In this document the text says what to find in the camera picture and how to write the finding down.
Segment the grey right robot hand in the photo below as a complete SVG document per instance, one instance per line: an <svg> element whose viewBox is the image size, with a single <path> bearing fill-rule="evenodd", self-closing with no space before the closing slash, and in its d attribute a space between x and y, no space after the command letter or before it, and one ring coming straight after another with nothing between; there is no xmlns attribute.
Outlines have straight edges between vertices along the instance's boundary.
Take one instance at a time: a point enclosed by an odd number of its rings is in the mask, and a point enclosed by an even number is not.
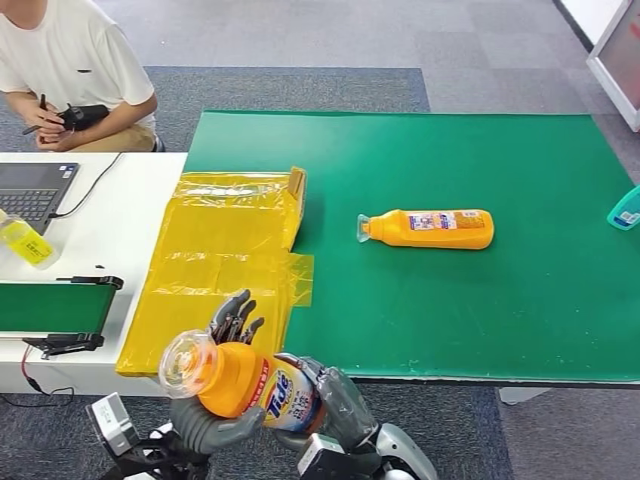
<svg viewBox="0 0 640 480"><path fill-rule="evenodd" d="M337 367L311 357L278 353L304 373L326 413L325 431L307 436L281 430L276 437L298 452L301 479L437 479L435 467L411 437L392 423L380 423L358 388Z"/></svg>

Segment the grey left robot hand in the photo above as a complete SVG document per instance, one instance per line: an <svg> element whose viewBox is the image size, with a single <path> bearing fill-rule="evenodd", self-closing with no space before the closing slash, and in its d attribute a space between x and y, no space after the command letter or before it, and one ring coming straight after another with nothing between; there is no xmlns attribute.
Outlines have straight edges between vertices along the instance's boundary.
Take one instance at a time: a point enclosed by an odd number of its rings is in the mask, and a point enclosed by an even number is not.
<svg viewBox="0 0 640 480"><path fill-rule="evenodd" d="M248 289L241 290L219 307L206 332L217 343L238 340L240 330L256 305ZM183 443L203 455L247 440L260 429L265 418L265 410L259 406L251 407L237 418L219 417L206 409L197 397L175 399L170 406L173 428Z"/></svg>

